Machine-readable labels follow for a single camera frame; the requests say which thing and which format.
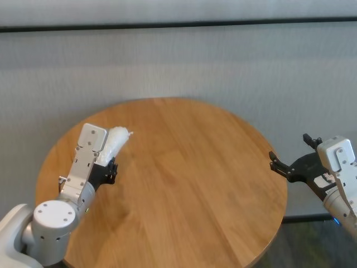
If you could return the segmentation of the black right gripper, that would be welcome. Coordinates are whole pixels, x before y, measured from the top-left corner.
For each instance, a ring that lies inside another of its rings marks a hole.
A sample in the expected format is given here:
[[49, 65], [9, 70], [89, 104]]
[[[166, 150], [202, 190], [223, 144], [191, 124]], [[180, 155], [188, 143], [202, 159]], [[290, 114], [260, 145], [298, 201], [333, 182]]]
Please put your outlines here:
[[[321, 137], [313, 139], [307, 133], [304, 133], [302, 137], [303, 141], [312, 149], [316, 149], [321, 144]], [[326, 180], [325, 174], [330, 175], [330, 173], [323, 167], [316, 152], [297, 159], [290, 166], [281, 162], [273, 151], [270, 151], [268, 155], [270, 158], [269, 166], [272, 171], [286, 178], [290, 183], [302, 182], [307, 184], [321, 201], [324, 201], [327, 192], [336, 186], [335, 182], [332, 183]], [[318, 186], [315, 182], [315, 179], [320, 176], [327, 183], [325, 186]]]

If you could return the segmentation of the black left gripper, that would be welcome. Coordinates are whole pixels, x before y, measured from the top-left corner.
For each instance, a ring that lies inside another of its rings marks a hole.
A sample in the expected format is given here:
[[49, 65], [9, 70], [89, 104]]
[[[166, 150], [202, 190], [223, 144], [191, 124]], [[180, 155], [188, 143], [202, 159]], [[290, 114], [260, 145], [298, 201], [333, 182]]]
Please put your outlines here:
[[108, 162], [107, 166], [94, 164], [88, 179], [88, 182], [97, 191], [102, 184], [114, 184], [117, 176], [118, 164], [115, 163], [115, 157]]

